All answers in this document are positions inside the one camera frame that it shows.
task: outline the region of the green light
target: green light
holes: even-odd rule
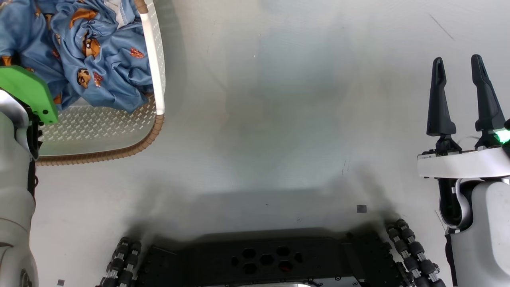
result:
[[[496,135],[498,136],[498,141],[502,144],[510,140],[510,131],[507,130],[497,131]]]

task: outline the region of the hexagonal hole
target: hexagonal hole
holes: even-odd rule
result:
[[[278,268],[282,271],[282,272],[290,272],[292,270],[294,266],[292,265],[292,263],[284,260],[284,261],[280,261],[280,264],[278,264]]]
[[[244,274],[255,274],[257,271],[257,265],[253,263],[246,263],[243,266]]]
[[[274,262],[273,255],[271,254],[264,254],[260,257],[260,263],[262,265],[271,265]]]
[[[243,250],[242,254],[243,254],[244,258],[253,258],[253,257],[255,257],[255,255],[257,253],[255,252],[255,249],[253,249],[253,248],[246,248],[245,250]]]
[[[230,263],[232,264],[232,266],[237,266],[239,265],[239,259],[237,259],[237,257],[232,257],[232,260],[230,260]]]
[[[280,246],[276,249],[276,253],[280,256],[288,256],[290,254],[290,249],[287,246]]]
[[[301,252],[296,252],[296,254],[294,255],[294,260],[297,263],[303,263],[303,255],[301,255]]]

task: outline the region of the blue patterned cloth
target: blue patterned cloth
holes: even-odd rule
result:
[[[152,78],[142,24],[130,0],[115,0],[113,6],[96,0],[0,3],[3,64],[19,58],[48,84],[59,108],[79,97],[128,112],[147,102]]]

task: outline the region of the cartoon print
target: cartoon print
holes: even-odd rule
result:
[[[41,15],[41,9],[39,8],[39,6],[35,6],[35,16],[36,17],[39,17]]]
[[[55,105],[60,105],[62,104],[62,95],[61,94],[58,94],[54,99],[53,99],[53,102],[55,103]]]
[[[57,49],[53,49],[52,54],[53,56],[55,56],[55,58],[60,60],[60,54],[59,51],[57,51]]]
[[[82,52],[85,57],[88,56],[94,56],[97,57],[99,55],[99,52],[101,50],[101,45],[99,44],[99,41],[97,41],[96,38],[88,38],[83,40],[83,46],[82,46]]]
[[[12,65],[12,57],[11,56],[2,56],[2,60],[4,61],[5,66],[11,66]]]
[[[103,81],[104,79],[101,77],[100,74],[94,72],[94,83],[96,84],[96,87],[101,87],[101,82]]]
[[[87,69],[79,69],[78,73],[76,73],[76,81],[85,89],[89,87],[90,78],[90,73]]]
[[[7,5],[9,5],[9,4],[12,4],[12,0],[7,0],[7,1],[5,1],[5,2],[2,2],[2,3],[0,4],[0,11],[1,11],[1,10],[5,7],[5,6],[7,6]]]
[[[97,12],[90,9],[78,8],[73,14],[71,22],[69,22],[69,29],[74,26],[74,22],[78,19],[92,20],[97,15]]]
[[[131,56],[139,59],[145,57],[145,55],[142,52],[138,51],[134,47],[131,47]]]
[[[45,13],[44,18],[46,18],[46,24],[48,25],[48,30],[51,30],[49,26],[49,22],[52,20],[53,13]]]

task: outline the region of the small black square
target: small black square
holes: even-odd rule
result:
[[[356,213],[367,213],[366,205],[356,205]]]

